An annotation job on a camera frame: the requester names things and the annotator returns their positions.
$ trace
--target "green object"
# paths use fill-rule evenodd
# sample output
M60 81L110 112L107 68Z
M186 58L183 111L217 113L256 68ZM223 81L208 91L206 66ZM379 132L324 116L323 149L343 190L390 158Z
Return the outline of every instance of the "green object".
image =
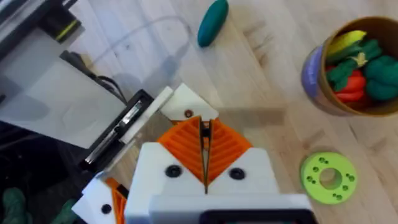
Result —
M374 100L386 101L398 96L398 60L383 55L364 68L366 93Z
M335 91L340 91L347 85L348 77L355 69L362 67L366 62L380 56L382 53L379 42L375 39L361 43L360 46L362 51L357 57L343 60L337 67L327 73L326 78Z
M18 188L6 189L2 195L4 219L2 224L30 224L32 217L26 212L26 199Z
M335 178L324 186L321 173L335 170ZM335 152L316 152L301 166L301 181L309 196L318 202L334 205L346 201L355 191L358 176L352 163Z
M76 203L75 200L70 199L63 204L61 212L55 217L51 224L72 224L77 215L72 211L72 206Z
M342 61L347 57L356 56L358 53L360 53L360 51L362 51L362 47L359 45L360 43L361 41L357 41L350 46L344 48L343 50L327 56L326 64L335 65L336 63Z
M228 15L228 2L216 0L207 10L198 31L198 45L209 46L220 32Z

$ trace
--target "wooden table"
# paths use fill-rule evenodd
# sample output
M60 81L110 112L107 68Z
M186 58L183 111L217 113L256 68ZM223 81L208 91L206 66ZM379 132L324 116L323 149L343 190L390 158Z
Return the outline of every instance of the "wooden table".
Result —
M398 18L398 2L229 0L223 30L200 49L196 34L211 3L78 1L72 11L86 31L71 49L89 55L93 69L122 83L127 96L141 87L156 95L163 86L186 83L224 124L268 150L284 193L304 192L299 167L305 156L344 154L357 169L357 191L341 205L313 201L320 223L398 223L397 117L332 116L312 105L300 84L306 56L335 29L361 16ZM144 131L148 141L169 127L160 123ZM127 188L136 157L131 150L113 170Z

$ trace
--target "black cable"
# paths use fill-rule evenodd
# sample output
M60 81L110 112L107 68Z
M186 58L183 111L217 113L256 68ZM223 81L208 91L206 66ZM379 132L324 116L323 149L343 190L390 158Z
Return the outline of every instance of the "black cable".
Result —
M110 78L110 77L105 77L105 76L102 76L102 75L97 76L97 78L99 78L99 79L102 80L102 81L110 82L112 85L114 85L114 87L118 90L118 92L119 92L121 98L123 98L123 99L124 99L124 102L127 103L127 99L126 99L126 97L124 96L122 90L120 89L119 85L118 85L112 78Z

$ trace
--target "white plastic part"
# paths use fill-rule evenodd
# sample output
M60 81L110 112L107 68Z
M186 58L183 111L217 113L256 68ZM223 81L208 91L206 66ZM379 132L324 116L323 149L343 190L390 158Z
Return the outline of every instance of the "white plastic part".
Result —
M0 120L88 149L125 105L59 57L72 40L34 29L0 61Z
M197 224L208 210L306 209L311 204L306 195L247 194L206 195L197 197L155 196L150 203L154 224Z
M184 121L185 111L191 110L193 116L201 115L202 121L209 121L218 117L214 110L204 99L189 89L186 84L181 84L171 99L160 109L160 111L171 121Z
M93 178L86 188L82 191L83 196L72 207L81 219L89 224L113 224L115 222L112 190L98 178ZM112 210L108 214L103 214L103 205L110 205Z
M170 165L182 168L178 178L170 178L165 170ZM150 223L149 204L153 196L204 196L204 185L161 144L142 145L136 171L127 198L126 223Z
M234 180L229 176L232 168L241 168L245 173L242 180ZM274 171L265 149L250 148L209 186L209 195L237 194L277 194L279 187Z

